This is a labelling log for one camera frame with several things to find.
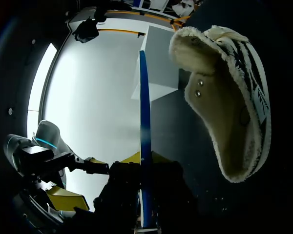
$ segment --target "blue vertical panel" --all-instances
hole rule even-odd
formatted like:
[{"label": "blue vertical panel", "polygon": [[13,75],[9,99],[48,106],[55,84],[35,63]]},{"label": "blue vertical panel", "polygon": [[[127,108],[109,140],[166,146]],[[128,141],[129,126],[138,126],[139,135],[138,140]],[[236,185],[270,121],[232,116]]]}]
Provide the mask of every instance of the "blue vertical panel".
[{"label": "blue vertical panel", "polygon": [[148,90],[147,61],[144,51],[140,51],[140,141],[142,170],[143,227],[152,224],[152,190],[151,190],[151,117]]}]

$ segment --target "striped slipper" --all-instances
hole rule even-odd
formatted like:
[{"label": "striped slipper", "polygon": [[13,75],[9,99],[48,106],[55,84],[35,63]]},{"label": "striped slipper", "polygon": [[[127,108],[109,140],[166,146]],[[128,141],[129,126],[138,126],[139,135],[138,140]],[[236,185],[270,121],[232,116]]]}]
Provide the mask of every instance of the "striped slipper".
[{"label": "striped slipper", "polygon": [[233,183],[257,172],[271,143],[271,114],[262,62],[247,37],[225,27],[184,27],[169,53],[191,71],[185,99],[204,121],[220,170]]}]

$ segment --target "gray wall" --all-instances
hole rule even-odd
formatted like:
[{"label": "gray wall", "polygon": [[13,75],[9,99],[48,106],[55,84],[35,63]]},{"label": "gray wall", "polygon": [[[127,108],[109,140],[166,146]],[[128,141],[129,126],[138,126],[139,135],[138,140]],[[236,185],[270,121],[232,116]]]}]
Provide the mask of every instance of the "gray wall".
[{"label": "gray wall", "polygon": [[[45,119],[82,157],[110,165],[140,150],[139,101],[131,99],[143,37],[101,32],[82,44],[71,36],[51,77]],[[92,208],[108,176],[67,173],[67,189],[83,194]]]}]

